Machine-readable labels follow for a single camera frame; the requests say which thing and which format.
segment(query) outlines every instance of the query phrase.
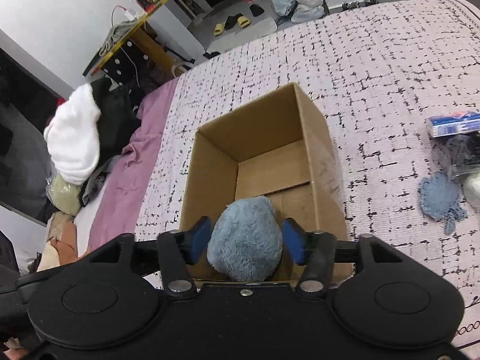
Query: pink bedsheet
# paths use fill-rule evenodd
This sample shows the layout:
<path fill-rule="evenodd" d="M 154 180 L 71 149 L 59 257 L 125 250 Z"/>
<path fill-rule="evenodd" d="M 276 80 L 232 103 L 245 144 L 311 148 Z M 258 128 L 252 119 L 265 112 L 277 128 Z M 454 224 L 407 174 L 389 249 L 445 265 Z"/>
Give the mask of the pink bedsheet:
<path fill-rule="evenodd" d="M 178 78 L 147 95 L 137 116 L 142 125 L 123 148 L 106 185 L 102 202 L 90 229 L 92 250 L 122 233 L 133 233 L 143 197 L 157 161 L 163 130 Z"/>

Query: cable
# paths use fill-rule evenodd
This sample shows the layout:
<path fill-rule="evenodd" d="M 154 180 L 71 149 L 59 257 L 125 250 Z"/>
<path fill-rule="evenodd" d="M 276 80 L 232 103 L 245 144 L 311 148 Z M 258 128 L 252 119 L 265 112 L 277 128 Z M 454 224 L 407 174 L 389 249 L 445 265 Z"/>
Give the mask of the cable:
<path fill-rule="evenodd" d="M 123 53 L 130 60 L 131 64 L 134 66 L 134 68 L 135 68 L 135 79 L 137 80 L 137 85 L 140 88 L 140 83 L 138 82 L 138 70 L 137 70 L 137 66 L 136 66 L 135 62 L 130 58 L 130 56 L 127 54 L 127 52 L 125 50 L 123 50 L 123 48 L 120 47 L 120 50 L 123 51 Z"/>
<path fill-rule="evenodd" d="M 121 5 L 115 5 L 115 7 L 112 10 L 112 17 L 111 17 L 112 27 L 113 27 L 113 14 L 115 12 L 115 9 L 117 9 L 117 8 L 122 8 L 124 11 L 127 11 L 127 9 L 125 7 L 122 7 Z"/>

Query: blue tissue pack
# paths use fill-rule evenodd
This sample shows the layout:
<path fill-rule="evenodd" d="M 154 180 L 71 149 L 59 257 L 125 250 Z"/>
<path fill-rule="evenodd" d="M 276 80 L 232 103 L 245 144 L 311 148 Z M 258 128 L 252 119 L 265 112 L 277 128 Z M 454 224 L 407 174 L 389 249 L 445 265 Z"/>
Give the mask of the blue tissue pack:
<path fill-rule="evenodd" d="M 433 138 L 480 130 L 480 114 L 472 111 L 431 116 L 425 122 L 428 133 Z"/>

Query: white towel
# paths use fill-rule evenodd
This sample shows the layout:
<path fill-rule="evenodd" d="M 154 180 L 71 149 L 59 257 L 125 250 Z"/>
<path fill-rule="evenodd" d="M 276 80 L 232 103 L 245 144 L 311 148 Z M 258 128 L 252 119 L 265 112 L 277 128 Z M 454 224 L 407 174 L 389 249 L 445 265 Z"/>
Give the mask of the white towel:
<path fill-rule="evenodd" d="M 97 166 L 100 156 L 99 117 L 92 86 L 85 84 L 57 108 L 43 132 L 53 164 L 69 183 L 83 184 Z"/>

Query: blue gripper pad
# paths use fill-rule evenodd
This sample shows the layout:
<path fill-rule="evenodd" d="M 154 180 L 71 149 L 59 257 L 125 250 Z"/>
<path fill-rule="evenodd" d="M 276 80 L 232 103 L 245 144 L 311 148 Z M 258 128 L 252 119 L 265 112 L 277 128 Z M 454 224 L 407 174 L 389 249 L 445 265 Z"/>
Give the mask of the blue gripper pad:
<path fill-rule="evenodd" d="M 306 233 L 292 218 L 287 218 L 282 225 L 283 243 L 294 263 L 301 266 L 306 263 Z"/>
<path fill-rule="evenodd" d="M 195 264 L 207 247 L 212 236 L 212 222 L 207 216 L 202 217 L 190 230 L 190 260 Z"/>

